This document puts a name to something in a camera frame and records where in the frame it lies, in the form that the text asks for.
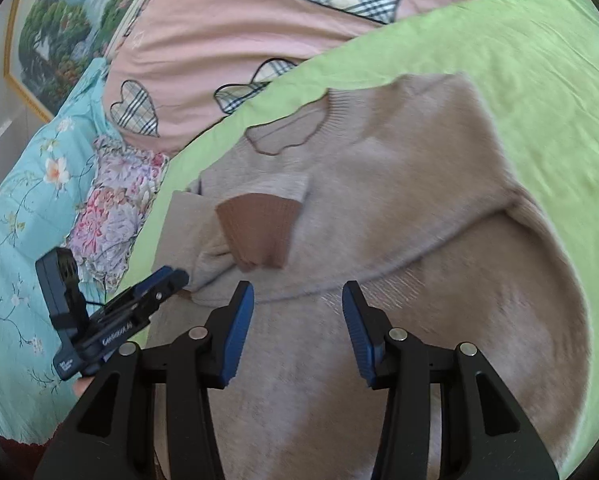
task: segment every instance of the human hand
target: human hand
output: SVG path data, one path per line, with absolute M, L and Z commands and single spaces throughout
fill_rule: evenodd
M 82 377 L 81 379 L 77 379 L 77 381 L 73 384 L 73 391 L 77 397 L 81 397 L 84 395 L 86 388 L 90 386 L 94 377 Z

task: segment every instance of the beige sweater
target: beige sweater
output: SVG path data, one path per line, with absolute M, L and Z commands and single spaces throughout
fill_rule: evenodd
M 426 343 L 474 342 L 557 464 L 567 456 L 589 376 L 582 293 L 462 75 L 329 90 L 251 128 L 173 195 L 154 266 L 166 264 L 190 272 L 191 300 L 161 308 L 150 344 L 203 324 L 238 280 L 254 285 L 237 377 L 210 395 L 227 478 L 371 476 L 386 395 L 358 376 L 347 280 Z M 431 439 L 437 478 L 438 414 Z

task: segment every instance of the black clamp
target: black clamp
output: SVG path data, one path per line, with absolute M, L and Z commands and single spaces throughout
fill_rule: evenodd
M 53 365 L 63 381 L 78 372 L 95 375 L 124 341 L 148 326 L 160 304 L 188 284 L 184 270 L 162 267 L 89 317 L 70 249 L 53 249 L 35 267 L 50 322 L 61 341 Z
M 236 374 L 253 305 L 252 285 L 240 282 L 228 306 L 170 345 L 121 345 L 57 431 L 35 480 L 153 480 L 159 383 L 172 480 L 223 480 L 207 390 L 225 388 Z
M 454 350 L 424 344 L 370 307 L 357 282 L 342 292 L 359 373 L 389 388 L 372 480 L 425 480 L 430 385 L 441 388 L 440 480 L 557 480 L 535 428 L 472 343 Z

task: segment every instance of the floral pillow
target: floral pillow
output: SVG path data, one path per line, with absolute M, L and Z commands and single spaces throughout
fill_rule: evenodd
M 94 146 L 98 173 L 66 244 L 73 251 L 81 279 L 114 292 L 128 269 L 130 252 L 169 159 L 106 136 L 95 140 Z

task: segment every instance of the sweater collar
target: sweater collar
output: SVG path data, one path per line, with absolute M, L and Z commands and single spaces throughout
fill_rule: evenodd
M 302 147 L 315 154 L 315 160 L 339 148 L 355 142 L 363 132 L 366 101 L 363 91 L 347 91 L 329 88 L 317 101 L 303 105 L 294 114 L 271 123 L 248 128 L 236 145 L 236 149 L 256 152 L 261 156 L 290 155 L 294 148 Z M 300 139 L 295 139 L 276 150 L 267 150 L 263 140 L 273 136 L 294 121 L 312 113 L 321 112 L 324 119 L 317 127 Z

